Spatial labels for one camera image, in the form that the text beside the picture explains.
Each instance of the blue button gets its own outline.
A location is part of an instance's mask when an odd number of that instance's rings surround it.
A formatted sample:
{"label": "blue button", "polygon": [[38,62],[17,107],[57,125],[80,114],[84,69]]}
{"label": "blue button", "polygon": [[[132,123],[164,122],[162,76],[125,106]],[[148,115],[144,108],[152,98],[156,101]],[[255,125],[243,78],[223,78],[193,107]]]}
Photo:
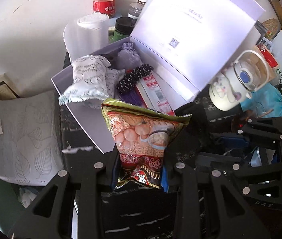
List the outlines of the blue button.
{"label": "blue button", "polygon": [[242,72],[239,74],[239,77],[242,79],[243,83],[249,83],[249,82],[251,81],[250,76],[249,76],[248,73],[245,72],[245,71],[242,71]]}

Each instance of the white patterned packet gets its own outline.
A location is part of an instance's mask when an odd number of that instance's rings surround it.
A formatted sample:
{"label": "white patterned packet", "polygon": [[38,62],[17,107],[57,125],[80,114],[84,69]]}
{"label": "white patterned packet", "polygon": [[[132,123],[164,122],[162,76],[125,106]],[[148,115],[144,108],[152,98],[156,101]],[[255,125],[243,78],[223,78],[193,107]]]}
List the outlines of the white patterned packet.
{"label": "white patterned packet", "polygon": [[84,56],[73,61],[73,84],[59,97],[59,105],[109,97],[105,74],[110,62],[103,56]]}
{"label": "white patterned packet", "polygon": [[[114,98],[115,86],[123,78],[124,74],[125,74],[124,69],[116,70],[112,68],[107,68],[106,73],[105,73],[105,82],[106,82],[106,88],[107,88],[109,97]],[[85,101],[84,104],[94,109],[100,109],[102,101],[96,100],[96,99],[88,100],[88,101]]]}

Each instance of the black lid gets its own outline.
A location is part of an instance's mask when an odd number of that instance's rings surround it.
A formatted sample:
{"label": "black lid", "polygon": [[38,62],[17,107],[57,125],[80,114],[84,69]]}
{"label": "black lid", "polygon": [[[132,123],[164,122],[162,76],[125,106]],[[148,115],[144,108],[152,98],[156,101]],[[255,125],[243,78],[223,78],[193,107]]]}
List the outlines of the black lid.
{"label": "black lid", "polygon": [[115,21],[115,30],[118,30],[125,35],[131,35],[136,21],[137,19],[130,17],[117,18]]}

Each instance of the black polka dot scrunchie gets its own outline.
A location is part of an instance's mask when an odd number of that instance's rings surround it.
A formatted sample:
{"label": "black polka dot scrunchie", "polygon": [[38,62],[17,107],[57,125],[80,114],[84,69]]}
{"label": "black polka dot scrunchie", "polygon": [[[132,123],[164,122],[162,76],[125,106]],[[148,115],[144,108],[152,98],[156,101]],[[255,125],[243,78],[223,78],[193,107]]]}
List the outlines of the black polka dot scrunchie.
{"label": "black polka dot scrunchie", "polygon": [[135,68],[132,72],[126,73],[124,77],[118,82],[117,89],[120,94],[127,94],[133,90],[137,82],[145,76],[151,74],[153,67],[144,64],[138,68]]}

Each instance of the white wall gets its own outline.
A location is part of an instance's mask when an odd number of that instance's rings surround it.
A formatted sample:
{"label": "white wall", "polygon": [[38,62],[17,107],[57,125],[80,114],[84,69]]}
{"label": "white wall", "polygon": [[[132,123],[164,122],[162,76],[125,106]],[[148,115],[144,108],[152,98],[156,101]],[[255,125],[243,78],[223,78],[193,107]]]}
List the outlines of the white wall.
{"label": "white wall", "polygon": [[[136,0],[116,0],[127,14]],[[267,0],[257,0],[276,17]],[[73,19],[92,12],[92,0],[0,0],[0,74],[14,82],[21,96],[52,89],[50,78],[63,67],[63,30]]]}

